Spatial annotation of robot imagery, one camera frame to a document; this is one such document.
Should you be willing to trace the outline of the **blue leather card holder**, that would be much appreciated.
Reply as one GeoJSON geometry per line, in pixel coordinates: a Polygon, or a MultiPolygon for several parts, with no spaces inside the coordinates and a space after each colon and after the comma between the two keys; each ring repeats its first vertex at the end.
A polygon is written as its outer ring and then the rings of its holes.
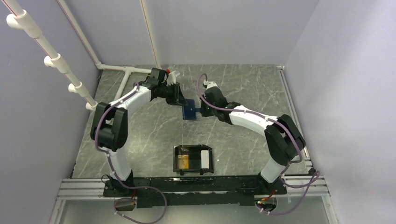
{"type": "Polygon", "coordinates": [[[182,106],[183,120],[196,120],[196,105],[194,99],[186,99],[187,105],[182,106]]]}

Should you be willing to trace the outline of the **black plastic card tray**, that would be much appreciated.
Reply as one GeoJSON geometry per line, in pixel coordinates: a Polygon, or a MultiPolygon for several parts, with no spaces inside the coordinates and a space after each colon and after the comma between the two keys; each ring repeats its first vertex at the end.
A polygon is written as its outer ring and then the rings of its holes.
{"type": "Polygon", "coordinates": [[[214,173],[214,163],[213,163],[213,149],[207,145],[178,145],[173,148],[173,172],[184,175],[186,173],[199,173],[203,175],[204,173],[214,173]],[[209,150],[210,156],[210,168],[201,169],[201,150],[209,150]],[[176,159],[179,154],[189,155],[189,169],[177,169],[176,159]]]}

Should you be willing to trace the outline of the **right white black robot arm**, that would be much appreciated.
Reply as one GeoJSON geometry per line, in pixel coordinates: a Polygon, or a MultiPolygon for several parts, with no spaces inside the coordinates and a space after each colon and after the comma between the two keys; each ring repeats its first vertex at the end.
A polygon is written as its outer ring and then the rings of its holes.
{"type": "Polygon", "coordinates": [[[265,137],[270,158],[258,175],[257,187],[264,194],[270,193],[276,186],[275,181],[306,146],[295,122],[287,114],[269,116],[237,102],[228,102],[215,83],[205,84],[204,88],[205,92],[200,96],[204,117],[215,116],[219,121],[247,128],[265,137]]]}

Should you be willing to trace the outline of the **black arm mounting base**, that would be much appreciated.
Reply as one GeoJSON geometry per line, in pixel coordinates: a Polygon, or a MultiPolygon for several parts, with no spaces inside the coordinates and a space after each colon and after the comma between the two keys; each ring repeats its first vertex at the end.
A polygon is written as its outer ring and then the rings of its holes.
{"type": "Polygon", "coordinates": [[[256,175],[196,177],[135,177],[127,189],[115,180],[107,180],[105,198],[135,197],[138,208],[177,205],[239,204],[250,206],[261,196],[285,195],[280,180],[265,184],[256,175]]]}

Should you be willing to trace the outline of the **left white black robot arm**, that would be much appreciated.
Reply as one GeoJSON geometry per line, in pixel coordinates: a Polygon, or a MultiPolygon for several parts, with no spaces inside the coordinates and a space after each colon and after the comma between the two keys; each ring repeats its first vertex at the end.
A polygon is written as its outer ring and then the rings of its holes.
{"type": "Polygon", "coordinates": [[[105,154],[110,177],[118,180],[115,188],[122,196],[128,196],[134,190],[133,171],[124,149],[128,139],[128,120],[144,104],[156,98],[165,99],[169,105],[187,105],[177,81],[179,75],[177,70],[153,68],[126,95],[110,103],[101,102],[96,107],[90,137],[96,150],[105,154]]]}

